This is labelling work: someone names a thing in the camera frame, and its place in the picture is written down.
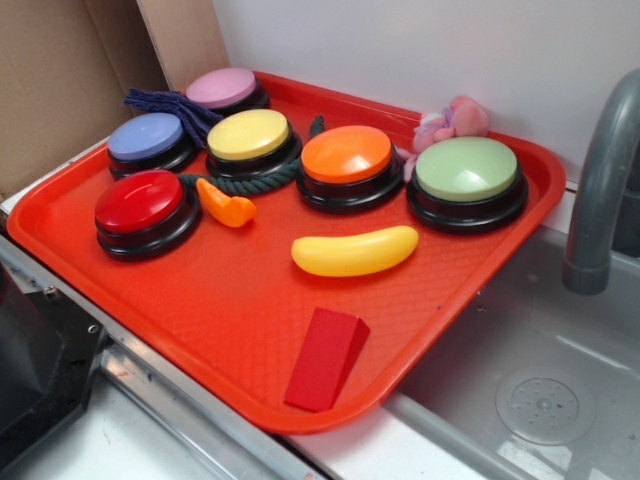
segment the green rope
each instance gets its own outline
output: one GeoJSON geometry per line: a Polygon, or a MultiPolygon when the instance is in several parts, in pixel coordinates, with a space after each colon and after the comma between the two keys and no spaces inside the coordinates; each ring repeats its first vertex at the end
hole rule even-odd
{"type": "MultiPolygon", "coordinates": [[[[309,127],[309,135],[313,138],[323,131],[324,118],[322,115],[317,115],[309,127]]],[[[207,182],[216,186],[227,195],[250,197],[284,187],[296,177],[299,169],[300,158],[295,158],[277,172],[254,178],[252,180],[229,180],[226,178],[188,173],[182,173],[178,175],[178,177],[188,188],[195,188],[196,180],[204,178],[207,182]]]]}

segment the red block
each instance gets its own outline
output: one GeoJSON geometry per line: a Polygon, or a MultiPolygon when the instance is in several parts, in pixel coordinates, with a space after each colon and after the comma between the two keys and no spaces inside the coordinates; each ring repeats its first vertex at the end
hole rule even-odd
{"type": "Polygon", "coordinates": [[[316,308],[284,396],[285,403],[312,412],[332,408],[369,331],[360,317],[316,308]]]}

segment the toy carrot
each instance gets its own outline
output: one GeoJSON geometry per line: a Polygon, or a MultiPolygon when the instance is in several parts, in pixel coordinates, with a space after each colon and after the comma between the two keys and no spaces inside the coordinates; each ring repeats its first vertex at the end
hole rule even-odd
{"type": "Polygon", "coordinates": [[[196,180],[196,190],[203,207],[227,227],[241,227],[256,216],[258,209],[244,197],[229,197],[204,178],[196,180]]]}

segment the cardboard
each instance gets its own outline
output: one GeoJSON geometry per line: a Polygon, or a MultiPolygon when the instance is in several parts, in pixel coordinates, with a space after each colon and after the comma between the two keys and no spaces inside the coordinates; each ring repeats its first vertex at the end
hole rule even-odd
{"type": "Polygon", "coordinates": [[[0,2],[0,202],[131,118],[130,87],[180,89],[225,65],[206,0],[0,2]]]}

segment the blue button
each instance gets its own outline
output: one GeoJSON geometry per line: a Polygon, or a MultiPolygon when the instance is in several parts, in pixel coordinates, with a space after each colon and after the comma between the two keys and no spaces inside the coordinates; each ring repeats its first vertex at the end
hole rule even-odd
{"type": "Polygon", "coordinates": [[[173,146],[182,136],[182,122],[170,113],[147,113],[123,123],[107,146],[118,160],[141,160],[173,146]]]}

